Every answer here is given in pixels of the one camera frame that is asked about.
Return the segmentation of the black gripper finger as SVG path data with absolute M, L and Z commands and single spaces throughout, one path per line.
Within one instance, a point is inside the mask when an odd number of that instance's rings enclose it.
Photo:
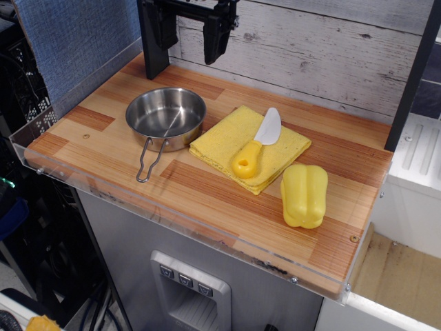
M 204 21 L 204 60 L 207 65 L 213 64 L 226 51 L 230 34 L 229 21 L 215 16 L 208 16 Z
M 178 42 L 176 14 L 173 12 L 160 7 L 155 7 L 153 29 L 156 43 L 160 49 L 168 50 Z

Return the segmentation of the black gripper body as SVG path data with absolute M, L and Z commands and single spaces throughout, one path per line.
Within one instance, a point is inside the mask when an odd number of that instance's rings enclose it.
M 163 12 L 196 21 L 206 21 L 209 18 L 220 19 L 222 23 L 227 24 L 228 30 L 234 30 L 239 26 L 239 16 L 236 14 L 238 1 L 218 1 L 213 8 L 189 1 L 153 1 L 152 3 Z

